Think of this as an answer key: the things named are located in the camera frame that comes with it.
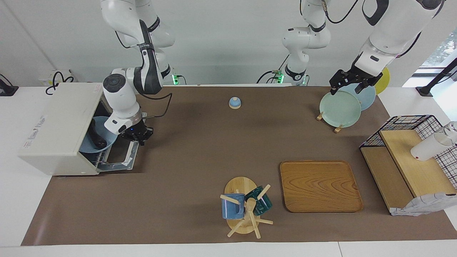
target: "blue mug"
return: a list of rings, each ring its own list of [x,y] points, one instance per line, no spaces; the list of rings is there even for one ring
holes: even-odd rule
[[[244,194],[242,193],[227,193],[224,194],[227,197],[233,198],[239,202],[239,204],[222,200],[222,217],[226,220],[239,220],[244,218]]]

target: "yellow plate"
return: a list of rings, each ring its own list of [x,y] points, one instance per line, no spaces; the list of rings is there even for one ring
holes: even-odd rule
[[[383,76],[378,80],[378,82],[374,85],[376,89],[376,95],[380,94],[386,87],[389,85],[390,82],[390,72],[389,69],[383,69]]]

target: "light green plate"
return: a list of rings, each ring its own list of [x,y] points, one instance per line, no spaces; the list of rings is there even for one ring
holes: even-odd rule
[[[351,93],[338,91],[334,96],[327,93],[320,101],[319,110],[326,123],[333,127],[347,128],[360,118],[359,100]]]

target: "brown table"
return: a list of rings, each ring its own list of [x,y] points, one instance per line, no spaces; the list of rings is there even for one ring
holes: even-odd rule
[[[328,87],[183,87],[172,91],[167,115],[152,119],[154,135],[134,169],[96,177],[53,177],[22,245],[221,243],[240,241],[389,241],[457,239],[444,211],[390,216],[358,147],[387,120],[379,99],[339,134],[316,121]],[[232,110],[229,98],[241,98]],[[149,114],[166,100],[139,97]],[[294,214],[282,200],[279,164],[345,160],[364,209],[358,213]],[[246,176],[271,184],[274,225],[235,234],[221,216],[225,184]]]

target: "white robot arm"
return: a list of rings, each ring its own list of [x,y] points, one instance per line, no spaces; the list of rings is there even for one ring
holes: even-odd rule
[[[293,27],[282,37],[282,44],[289,50],[290,56],[282,69],[284,82],[300,85],[304,79],[309,56],[307,49],[324,48],[330,43],[330,31],[325,24],[321,0],[305,0],[302,5],[303,19],[308,27]]]
[[[143,145],[152,129],[141,119],[133,88],[142,95],[157,94],[162,89],[170,65],[157,47],[171,46],[175,39],[160,23],[150,0],[101,0],[101,10],[108,25],[121,34],[125,43],[138,47],[143,58],[142,66],[114,69],[103,81],[103,91],[113,109],[105,127]]]
[[[445,0],[376,0],[377,10],[371,17],[363,13],[374,30],[362,46],[347,72],[338,70],[330,79],[330,92],[359,83],[356,92],[373,86],[382,70],[399,56],[411,41],[435,17]]]

